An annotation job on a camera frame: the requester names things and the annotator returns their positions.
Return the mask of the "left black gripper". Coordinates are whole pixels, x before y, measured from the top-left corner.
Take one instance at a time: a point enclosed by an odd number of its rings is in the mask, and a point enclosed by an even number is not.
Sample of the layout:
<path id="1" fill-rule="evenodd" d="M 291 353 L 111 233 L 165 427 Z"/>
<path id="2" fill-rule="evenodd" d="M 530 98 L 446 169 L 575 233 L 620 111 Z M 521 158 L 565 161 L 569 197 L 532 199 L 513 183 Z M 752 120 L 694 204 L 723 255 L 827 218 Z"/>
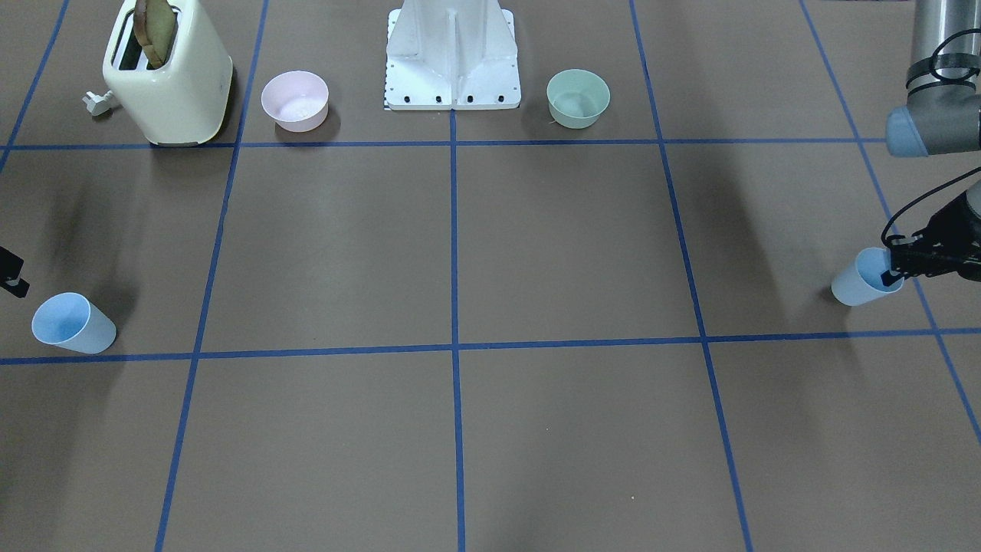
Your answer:
<path id="1" fill-rule="evenodd" d="M 961 192 L 931 216 L 914 237 L 912 249 L 917 254 L 911 274 L 931 278 L 954 272 L 970 281 L 980 280 L 978 192 Z M 907 279 L 910 273 L 892 268 L 881 274 L 884 289 L 901 289 Z"/>

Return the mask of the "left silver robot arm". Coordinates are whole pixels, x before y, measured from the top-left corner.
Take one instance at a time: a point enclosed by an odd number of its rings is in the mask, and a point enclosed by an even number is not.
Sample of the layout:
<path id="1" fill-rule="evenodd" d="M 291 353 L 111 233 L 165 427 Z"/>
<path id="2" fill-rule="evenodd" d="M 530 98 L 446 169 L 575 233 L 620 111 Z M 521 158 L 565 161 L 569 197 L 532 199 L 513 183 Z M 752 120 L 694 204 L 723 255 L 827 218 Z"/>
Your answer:
<path id="1" fill-rule="evenodd" d="M 922 158 L 979 150 L 979 18 L 977 1 L 918 1 L 907 99 L 887 115 L 887 151 Z M 979 185 L 973 184 L 911 235 L 881 234 L 891 266 L 884 285 L 954 273 L 979 280 Z"/>

